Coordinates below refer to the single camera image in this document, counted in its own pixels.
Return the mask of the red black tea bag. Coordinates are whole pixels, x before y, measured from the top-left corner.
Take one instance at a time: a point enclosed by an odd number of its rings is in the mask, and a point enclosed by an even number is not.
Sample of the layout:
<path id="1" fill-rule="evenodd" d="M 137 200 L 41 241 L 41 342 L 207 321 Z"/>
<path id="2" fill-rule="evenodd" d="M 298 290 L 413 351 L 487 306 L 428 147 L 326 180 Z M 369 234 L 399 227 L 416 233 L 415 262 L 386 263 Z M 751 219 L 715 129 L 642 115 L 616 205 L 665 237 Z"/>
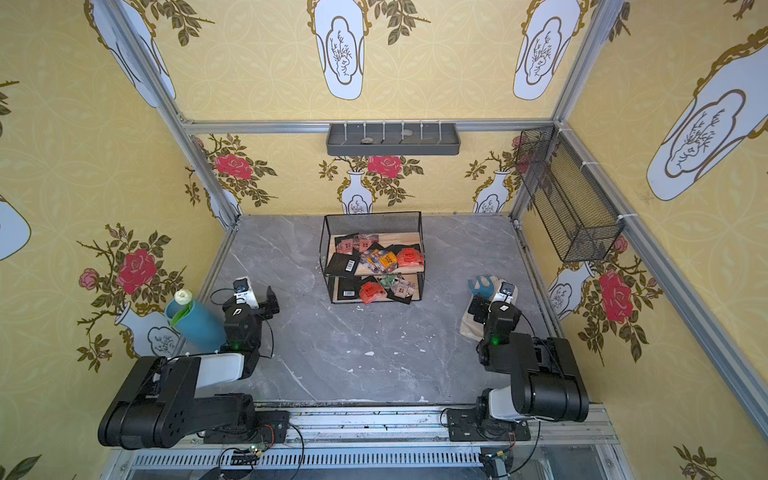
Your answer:
<path id="1" fill-rule="evenodd" d="M 415 247 L 401 249 L 397 254 L 397 263 L 399 268 L 421 268 L 425 264 L 422 252 Z"/>

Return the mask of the orange label tea bag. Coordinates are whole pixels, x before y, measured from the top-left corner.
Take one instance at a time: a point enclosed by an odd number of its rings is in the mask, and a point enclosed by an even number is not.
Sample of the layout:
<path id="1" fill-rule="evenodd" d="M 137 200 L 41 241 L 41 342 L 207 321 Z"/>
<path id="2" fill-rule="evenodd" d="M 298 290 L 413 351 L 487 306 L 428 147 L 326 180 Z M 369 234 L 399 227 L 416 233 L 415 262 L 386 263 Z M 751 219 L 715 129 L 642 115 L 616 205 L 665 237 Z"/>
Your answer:
<path id="1" fill-rule="evenodd" d="M 398 268 L 394 252 L 376 247 L 361 255 L 361 263 L 375 274 L 389 274 Z"/>

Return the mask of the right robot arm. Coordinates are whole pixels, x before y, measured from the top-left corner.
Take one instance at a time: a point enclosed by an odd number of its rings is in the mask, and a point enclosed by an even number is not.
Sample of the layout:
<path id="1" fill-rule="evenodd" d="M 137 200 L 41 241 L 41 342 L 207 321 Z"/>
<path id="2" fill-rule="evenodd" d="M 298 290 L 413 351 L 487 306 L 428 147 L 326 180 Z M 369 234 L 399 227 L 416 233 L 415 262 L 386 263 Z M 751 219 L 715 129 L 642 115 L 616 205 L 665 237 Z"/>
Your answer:
<path id="1" fill-rule="evenodd" d="M 567 340 L 518 332 L 523 313 L 508 302 L 476 295 L 467 313 L 483 327 L 477 345 L 480 364 L 509 378 L 507 386 L 486 389 L 478 397 L 479 422 L 518 422 L 528 417 L 586 420 L 590 399 Z"/>

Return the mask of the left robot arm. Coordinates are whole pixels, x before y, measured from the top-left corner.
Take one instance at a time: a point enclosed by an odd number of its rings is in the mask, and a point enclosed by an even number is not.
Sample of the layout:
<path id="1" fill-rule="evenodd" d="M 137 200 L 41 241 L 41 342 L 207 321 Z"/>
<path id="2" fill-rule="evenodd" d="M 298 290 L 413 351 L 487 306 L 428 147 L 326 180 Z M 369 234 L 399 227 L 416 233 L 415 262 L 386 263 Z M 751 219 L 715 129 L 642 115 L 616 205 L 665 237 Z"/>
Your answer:
<path id="1" fill-rule="evenodd" d="M 272 288 L 258 301 L 246 278 L 233 287 L 222 305 L 224 338 L 212 352 L 136 361 L 99 424 L 101 445 L 171 448 L 192 434 L 202 434 L 207 444 L 256 441 L 272 446 L 284 441 L 287 412 L 259 413 L 246 393 L 196 394 L 204 387 L 249 378 L 263 357 L 263 324 L 280 311 Z"/>

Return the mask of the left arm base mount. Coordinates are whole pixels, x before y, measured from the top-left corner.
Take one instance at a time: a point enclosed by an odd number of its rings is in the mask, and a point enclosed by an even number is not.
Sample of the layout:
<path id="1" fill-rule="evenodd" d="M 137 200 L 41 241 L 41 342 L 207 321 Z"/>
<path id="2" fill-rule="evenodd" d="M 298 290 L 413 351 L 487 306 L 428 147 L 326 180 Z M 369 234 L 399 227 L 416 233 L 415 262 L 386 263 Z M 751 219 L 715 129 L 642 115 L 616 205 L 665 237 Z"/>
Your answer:
<path id="1" fill-rule="evenodd" d="M 257 444 L 267 446 L 285 442 L 290 413 L 286 410 L 255 411 L 244 425 L 219 427 L 203 433 L 205 444 Z"/>

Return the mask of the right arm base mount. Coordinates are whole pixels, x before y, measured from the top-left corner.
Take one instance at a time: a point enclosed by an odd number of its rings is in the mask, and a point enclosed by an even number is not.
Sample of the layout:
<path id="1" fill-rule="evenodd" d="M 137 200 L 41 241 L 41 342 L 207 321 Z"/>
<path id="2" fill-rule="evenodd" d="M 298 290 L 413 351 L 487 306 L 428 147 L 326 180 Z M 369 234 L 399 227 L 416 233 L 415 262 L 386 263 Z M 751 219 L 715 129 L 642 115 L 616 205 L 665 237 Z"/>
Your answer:
<path id="1" fill-rule="evenodd" d="M 440 421 L 454 443 L 528 441 L 530 429 L 522 422 L 481 417 L 475 409 L 446 408 Z"/>

